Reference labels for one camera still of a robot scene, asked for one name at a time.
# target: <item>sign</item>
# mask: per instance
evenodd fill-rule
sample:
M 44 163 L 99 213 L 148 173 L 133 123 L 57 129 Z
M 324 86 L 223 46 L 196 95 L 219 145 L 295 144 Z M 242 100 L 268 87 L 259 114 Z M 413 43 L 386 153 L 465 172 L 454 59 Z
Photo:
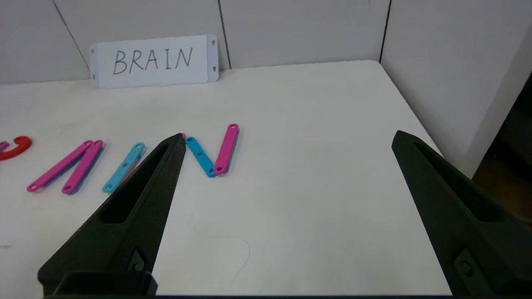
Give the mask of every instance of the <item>sign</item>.
M 218 80 L 218 39 L 198 35 L 92 44 L 94 88 L 194 84 Z

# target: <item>table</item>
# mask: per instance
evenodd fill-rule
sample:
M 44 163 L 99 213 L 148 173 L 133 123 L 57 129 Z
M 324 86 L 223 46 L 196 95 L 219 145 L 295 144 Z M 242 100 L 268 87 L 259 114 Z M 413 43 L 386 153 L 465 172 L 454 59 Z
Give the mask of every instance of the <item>table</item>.
M 132 145 L 178 132 L 216 159 L 240 125 L 229 172 L 187 151 L 153 276 L 158 294 L 450 294 L 391 149 L 396 130 L 436 148 L 377 62 L 228 70 L 212 84 L 94 90 L 88 80 L 0 87 L 0 297 L 38 298 L 37 270 L 106 199 Z M 26 187 L 88 139 L 105 149 L 80 190 L 72 169 Z

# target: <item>wall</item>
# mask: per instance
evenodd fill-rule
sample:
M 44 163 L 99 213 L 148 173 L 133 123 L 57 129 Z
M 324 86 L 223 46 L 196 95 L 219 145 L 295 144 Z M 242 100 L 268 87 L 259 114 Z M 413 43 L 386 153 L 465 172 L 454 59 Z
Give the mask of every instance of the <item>wall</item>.
M 89 77 L 52 1 L 2 0 L 0 45 L 0 84 Z
M 532 69 L 532 1 L 392 1 L 382 65 L 472 177 Z
M 92 43 L 186 35 L 217 35 L 221 70 L 378 60 L 388 4 L 389 0 L 4 0 L 0 43 L 7 46 L 0 48 L 0 84 L 88 79 Z

